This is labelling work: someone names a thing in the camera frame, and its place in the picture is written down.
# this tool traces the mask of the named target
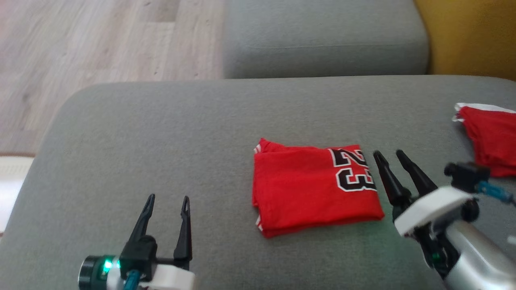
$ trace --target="red garment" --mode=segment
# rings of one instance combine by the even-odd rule
[[[252,203],[265,237],[384,216],[358,145],[286,147],[261,139],[255,153]]]
[[[516,114],[463,107],[467,135],[473,141],[475,162],[491,169],[491,176],[516,175]]]

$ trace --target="white robot part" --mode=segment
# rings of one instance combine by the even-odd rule
[[[401,236],[410,235],[415,228],[434,222],[471,199],[471,194],[454,187],[439,187],[417,199],[394,221],[394,226]]]
[[[113,267],[107,276],[107,290],[123,290],[124,280],[120,269]],[[140,282],[138,289],[148,290],[194,290],[195,274],[172,266],[158,264],[151,282]]]

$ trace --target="gray upholstery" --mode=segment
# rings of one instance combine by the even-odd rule
[[[228,0],[226,78],[425,74],[412,0]]]
[[[148,233],[172,256],[189,195],[199,289],[440,289],[416,242],[401,238],[372,152],[405,152],[437,184],[471,160],[455,102],[515,109],[516,83],[468,76],[366,76],[100,85],[65,103],[0,243],[0,289],[74,289],[89,254],[119,253],[150,193]],[[251,205],[260,137],[299,146],[359,143],[386,213],[380,222],[265,239]],[[515,190],[514,181],[500,181]],[[482,200],[479,228],[505,242],[514,208]]]

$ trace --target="red fabric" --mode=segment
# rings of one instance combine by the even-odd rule
[[[491,169],[491,176],[516,175],[516,114],[463,107],[466,132],[475,149],[475,162]]]
[[[360,147],[333,149],[356,152]],[[346,192],[338,186],[337,174],[351,169],[355,175],[363,174],[372,184],[368,186],[375,188],[367,165],[348,158],[349,165],[335,166],[329,149],[286,147],[265,139],[260,140],[255,153],[252,204],[260,213],[256,225],[267,238],[321,225],[381,220],[384,216],[376,189]],[[363,159],[360,151],[357,155]],[[351,183],[357,180],[350,177]]]

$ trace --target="light wood floor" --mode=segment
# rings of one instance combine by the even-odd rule
[[[0,0],[0,154],[90,85],[221,78],[223,1]]]

